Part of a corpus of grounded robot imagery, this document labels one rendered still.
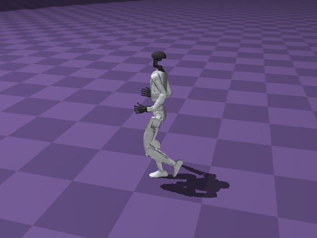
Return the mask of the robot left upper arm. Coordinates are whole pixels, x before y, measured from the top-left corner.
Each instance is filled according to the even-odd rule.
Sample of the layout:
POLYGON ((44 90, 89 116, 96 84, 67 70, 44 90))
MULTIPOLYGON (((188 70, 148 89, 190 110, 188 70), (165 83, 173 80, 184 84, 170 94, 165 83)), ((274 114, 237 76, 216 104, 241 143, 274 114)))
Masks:
POLYGON ((155 84, 155 86, 157 87, 157 89, 160 91, 160 94, 164 93, 166 95, 166 98, 167 98, 167 92, 162 84, 160 75, 156 72, 156 73, 151 75, 151 79, 152 79, 153 83, 155 84))

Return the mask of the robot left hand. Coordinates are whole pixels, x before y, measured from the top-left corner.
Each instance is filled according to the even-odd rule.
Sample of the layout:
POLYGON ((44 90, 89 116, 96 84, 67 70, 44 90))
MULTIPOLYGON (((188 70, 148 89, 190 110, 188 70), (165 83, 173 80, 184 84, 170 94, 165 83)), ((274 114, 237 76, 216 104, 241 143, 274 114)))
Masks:
POLYGON ((137 108, 134 108, 136 114, 144 113, 145 111, 147 112, 147 107, 151 107, 151 106, 142 106, 142 105, 139 104, 139 103, 137 103, 137 104, 140 105, 140 106, 134 106, 134 107, 137 107, 137 108))

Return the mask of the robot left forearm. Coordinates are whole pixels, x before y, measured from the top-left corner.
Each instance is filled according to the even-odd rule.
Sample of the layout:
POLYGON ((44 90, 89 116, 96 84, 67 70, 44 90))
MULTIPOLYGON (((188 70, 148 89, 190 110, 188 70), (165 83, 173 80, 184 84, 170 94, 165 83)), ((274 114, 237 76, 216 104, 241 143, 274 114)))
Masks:
POLYGON ((163 105, 165 98, 166 98, 166 95, 164 93, 161 93, 159 95, 159 98, 155 102, 154 106, 147 107, 147 112, 156 112, 158 108, 160 108, 160 106, 163 105))

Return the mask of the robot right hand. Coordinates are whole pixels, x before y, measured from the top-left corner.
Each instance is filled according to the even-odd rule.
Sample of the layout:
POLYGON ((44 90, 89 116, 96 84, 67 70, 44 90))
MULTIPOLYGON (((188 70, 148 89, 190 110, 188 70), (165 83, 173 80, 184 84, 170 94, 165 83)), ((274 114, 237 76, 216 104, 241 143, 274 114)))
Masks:
POLYGON ((151 90, 148 88, 148 87, 146 87, 147 89, 143 89, 142 88, 142 90, 146 90, 146 91, 142 91, 141 90, 141 92, 146 92, 146 93, 141 93, 141 94, 146 94, 146 95, 141 95, 141 96, 147 96, 147 97, 151 97, 151 90))

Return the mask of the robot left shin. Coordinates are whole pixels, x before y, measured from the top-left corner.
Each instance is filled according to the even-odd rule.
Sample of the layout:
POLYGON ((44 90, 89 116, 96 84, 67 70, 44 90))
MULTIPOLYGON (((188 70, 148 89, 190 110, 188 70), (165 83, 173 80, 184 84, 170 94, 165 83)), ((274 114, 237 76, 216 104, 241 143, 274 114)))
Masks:
POLYGON ((156 160, 156 161, 159 161, 159 162, 162 162, 162 163, 166 163, 168 165, 172 165, 174 167, 177 166, 177 163, 170 159, 169 157, 167 157, 163 152, 161 152, 159 149, 156 149, 154 150, 153 148, 148 148, 146 150, 146 156, 156 160))

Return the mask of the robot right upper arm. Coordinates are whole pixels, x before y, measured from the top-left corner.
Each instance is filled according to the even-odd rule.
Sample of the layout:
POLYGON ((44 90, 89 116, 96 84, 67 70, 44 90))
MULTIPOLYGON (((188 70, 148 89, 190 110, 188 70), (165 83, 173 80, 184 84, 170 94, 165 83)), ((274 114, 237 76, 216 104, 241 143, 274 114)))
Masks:
POLYGON ((170 97, 171 95, 172 95, 172 90, 167 79, 167 97, 170 97))

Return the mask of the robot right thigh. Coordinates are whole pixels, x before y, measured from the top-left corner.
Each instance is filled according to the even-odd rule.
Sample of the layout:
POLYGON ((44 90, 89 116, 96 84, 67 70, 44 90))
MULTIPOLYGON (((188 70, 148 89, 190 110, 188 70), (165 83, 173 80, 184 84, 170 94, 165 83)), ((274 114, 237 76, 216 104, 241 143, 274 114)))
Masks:
MULTIPOLYGON (((160 128, 160 126, 159 126, 160 128)), ((160 142, 158 140, 155 139, 156 135, 158 134, 159 132, 159 128, 155 128, 156 129, 156 132, 155 132, 155 135, 153 137, 153 140, 152 142, 150 143, 151 145, 153 145, 155 147, 155 149, 158 149, 160 147, 160 142)))

